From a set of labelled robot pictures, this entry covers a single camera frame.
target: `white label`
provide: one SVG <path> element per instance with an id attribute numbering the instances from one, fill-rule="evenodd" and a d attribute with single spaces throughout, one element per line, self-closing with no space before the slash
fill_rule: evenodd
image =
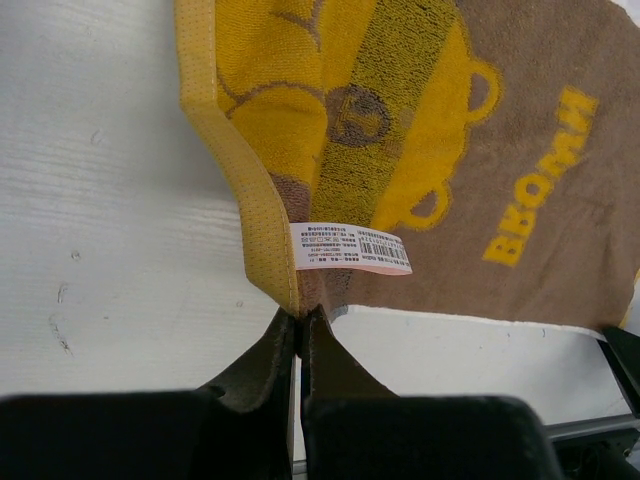
<path id="1" fill-rule="evenodd" d="M 296 270 L 354 268 L 384 275 L 412 273 L 395 235 L 342 223 L 292 223 Z"/>

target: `towel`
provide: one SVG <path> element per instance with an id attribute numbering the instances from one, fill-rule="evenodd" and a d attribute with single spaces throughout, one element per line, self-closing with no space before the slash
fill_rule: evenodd
<path id="1" fill-rule="evenodd" d="M 181 105 L 249 280 L 348 304 L 619 325 L 640 270 L 640 32 L 608 0 L 176 0 Z M 290 224 L 400 237 L 413 273 L 298 270 Z"/>

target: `barcode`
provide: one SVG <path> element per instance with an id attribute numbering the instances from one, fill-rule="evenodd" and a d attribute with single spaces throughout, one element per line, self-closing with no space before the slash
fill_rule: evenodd
<path id="1" fill-rule="evenodd" d="M 402 250 L 397 248 L 385 247 L 384 245 L 377 245 L 375 243 L 360 242 L 360 251 L 362 253 L 381 255 L 383 257 L 389 258 L 397 258 L 399 260 L 407 259 L 407 256 Z"/>

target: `wooden surface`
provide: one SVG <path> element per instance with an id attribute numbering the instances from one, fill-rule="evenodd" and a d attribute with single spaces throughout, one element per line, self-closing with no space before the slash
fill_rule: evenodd
<path id="1" fill-rule="evenodd" d="M 275 311 L 179 110 L 172 15 L 0 0 L 0 395 L 193 388 Z M 509 393 L 548 423 L 628 411 L 574 331 L 358 309 L 335 330 L 399 393 Z"/>

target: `stain on surface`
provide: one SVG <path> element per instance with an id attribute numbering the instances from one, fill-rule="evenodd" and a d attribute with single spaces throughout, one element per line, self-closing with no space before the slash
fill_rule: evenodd
<path id="1" fill-rule="evenodd" d="M 64 294 L 67 292 L 68 288 L 69 288 L 68 283 L 62 282 L 60 284 L 60 288 L 58 288 L 58 303 L 64 302 Z"/>
<path id="2" fill-rule="evenodd" d="M 52 314 L 49 316 L 49 328 L 51 329 L 51 333 L 53 333 L 54 338 L 58 341 L 58 345 L 60 345 L 64 350 L 64 353 L 73 357 L 73 352 L 71 351 L 71 347 L 69 347 L 69 342 L 67 342 L 67 339 L 60 332 L 58 323 L 61 321 L 64 321 L 64 317 L 62 315 L 58 313 Z"/>

